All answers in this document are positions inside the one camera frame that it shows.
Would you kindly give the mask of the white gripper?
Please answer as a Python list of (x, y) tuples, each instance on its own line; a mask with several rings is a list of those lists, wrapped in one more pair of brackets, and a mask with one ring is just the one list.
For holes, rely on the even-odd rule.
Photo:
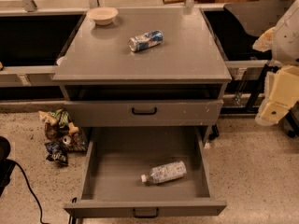
[[(272, 48), (276, 28), (265, 31), (252, 45), (266, 52)], [(286, 65), (276, 73), (268, 72), (264, 82), (264, 99), (255, 121), (263, 126), (278, 124), (299, 101), (299, 67)]]

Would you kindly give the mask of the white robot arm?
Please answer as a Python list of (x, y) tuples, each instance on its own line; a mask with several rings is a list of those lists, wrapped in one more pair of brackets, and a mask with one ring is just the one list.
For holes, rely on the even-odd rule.
[(276, 73), (266, 73), (264, 99), (255, 117), (263, 126), (278, 124), (299, 101), (299, 0), (252, 47), (261, 52), (270, 50), (272, 60), (282, 64)]

